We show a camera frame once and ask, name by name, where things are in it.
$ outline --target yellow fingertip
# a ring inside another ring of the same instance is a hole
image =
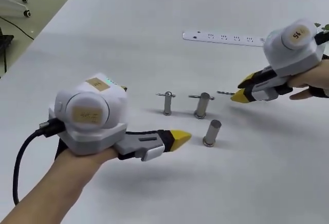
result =
[[[254,75],[255,75],[256,72],[253,72],[252,74],[250,74],[248,77],[246,77],[241,83],[245,82],[246,80],[248,79],[251,79]]]
[[[184,143],[190,140],[192,135],[190,133],[184,132],[183,130],[170,130],[171,134],[173,135],[175,141],[170,148],[170,151],[175,151],[179,147],[181,147]]]
[[[245,89],[238,90],[232,97],[231,100],[234,102],[240,102],[240,103],[249,103],[250,101],[246,98],[244,95]]]

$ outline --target drill bit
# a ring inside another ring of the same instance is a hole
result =
[[[217,93],[218,94],[223,94],[223,95],[234,96],[234,93],[231,93],[231,92],[217,91]]]

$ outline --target cylindrical metal part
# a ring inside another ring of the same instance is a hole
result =
[[[219,120],[212,120],[206,135],[203,138],[203,143],[206,147],[213,147],[216,143],[216,137],[220,131],[222,124]]]
[[[171,98],[173,97],[172,93],[167,91],[164,95],[164,110],[163,114],[166,116],[171,115]]]
[[[208,93],[204,92],[200,95],[200,100],[197,104],[196,111],[194,112],[194,116],[197,119],[205,118],[209,100],[210,100],[210,95]]]

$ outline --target black cable on floor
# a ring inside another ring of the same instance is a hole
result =
[[[4,38],[4,34],[2,33],[2,30],[0,28],[0,42],[3,39],[3,41],[5,41]],[[5,73],[7,72],[7,56],[6,56],[6,47],[4,47],[4,69],[5,69]]]
[[[7,56],[6,56],[6,49],[4,49],[4,69],[5,73],[7,72]]]
[[[27,33],[26,33],[23,29],[21,29],[18,25],[16,25],[16,24],[14,24],[13,22],[11,22],[11,21],[5,19],[4,17],[1,17],[1,16],[0,16],[0,18],[1,18],[2,20],[6,21],[7,23],[9,23],[9,24],[15,26],[18,30],[20,30],[20,31],[21,31],[25,36],[27,36],[28,38],[34,40],[33,37],[31,37],[29,34],[27,34]]]
[[[39,130],[36,130],[34,133],[32,133],[23,143],[22,147],[20,148],[19,153],[17,154],[16,157],[16,162],[15,162],[15,167],[14,167],[14,175],[13,175],[13,180],[12,180],[12,197],[14,199],[15,205],[17,205],[20,200],[19,200],[19,174],[20,174],[20,165],[21,165],[21,160],[23,157],[23,154],[27,148],[27,146],[32,142],[32,140],[38,136],[42,135],[42,133]]]

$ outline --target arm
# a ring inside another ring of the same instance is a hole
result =
[[[87,157],[64,151],[35,188],[1,224],[59,224],[100,166],[117,154],[108,149]]]

